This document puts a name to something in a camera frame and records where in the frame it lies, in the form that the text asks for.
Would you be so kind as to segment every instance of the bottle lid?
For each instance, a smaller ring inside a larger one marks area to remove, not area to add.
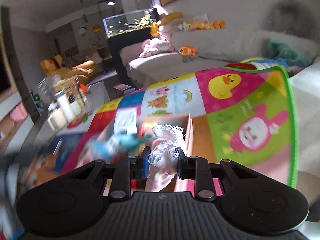
[[[55,99],[58,99],[59,97],[62,97],[65,94],[66,94],[66,92],[64,90],[60,90],[58,93],[56,93],[54,95],[54,97],[55,97]]]

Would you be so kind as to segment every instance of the rainbow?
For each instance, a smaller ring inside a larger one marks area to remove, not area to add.
[[[192,93],[188,90],[184,90],[183,93],[187,96],[187,98],[185,99],[186,102],[190,102],[192,99]]]

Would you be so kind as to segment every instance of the fish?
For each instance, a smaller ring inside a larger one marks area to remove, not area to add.
[[[183,57],[194,57],[196,55],[196,49],[191,46],[182,46],[178,52]]]

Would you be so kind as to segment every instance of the play mat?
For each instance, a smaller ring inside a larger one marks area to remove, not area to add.
[[[119,108],[135,107],[141,116],[190,114],[193,155],[209,162],[231,159],[295,186],[297,132],[286,71],[279,66],[256,71],[214,68],[171,78],[113,100],[62,130],[63,150],[55,171],[77,165],[86,142],[97,136]]]

